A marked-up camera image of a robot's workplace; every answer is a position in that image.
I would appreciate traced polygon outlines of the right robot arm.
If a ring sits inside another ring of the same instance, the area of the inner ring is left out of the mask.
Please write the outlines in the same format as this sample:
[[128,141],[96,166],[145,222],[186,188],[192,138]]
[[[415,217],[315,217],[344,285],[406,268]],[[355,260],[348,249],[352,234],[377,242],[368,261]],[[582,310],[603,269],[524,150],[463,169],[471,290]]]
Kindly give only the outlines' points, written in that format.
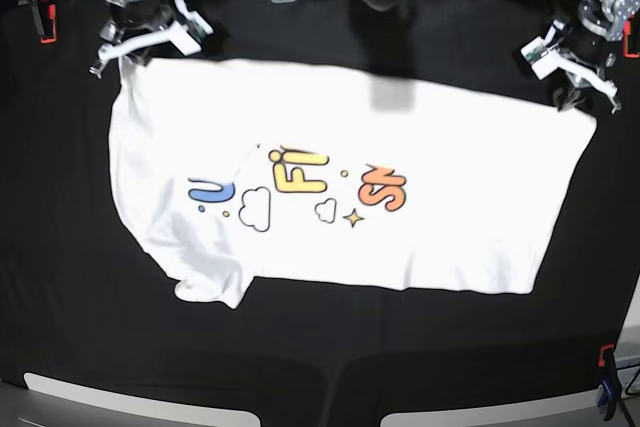
[[112,61],[130,57],[146,64],[154,47],[171,44],[182,55],[201,51],[213,27],[185,0],[105,0],[110,18],[100,31],[102,45],[89,72],[101,77]]

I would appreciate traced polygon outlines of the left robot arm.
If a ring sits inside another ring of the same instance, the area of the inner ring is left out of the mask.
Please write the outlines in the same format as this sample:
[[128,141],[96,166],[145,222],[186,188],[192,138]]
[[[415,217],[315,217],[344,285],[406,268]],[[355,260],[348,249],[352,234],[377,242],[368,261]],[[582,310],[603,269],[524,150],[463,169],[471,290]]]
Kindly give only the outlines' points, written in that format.
[[520,49],[535,77],[552,77],[551,100],[564,112],[584,109],[596,92],[621,110],[619,89],[607,78],[616,60],[615,46],[628,53],[629,27],[639,0],[557,0],[548,29]]

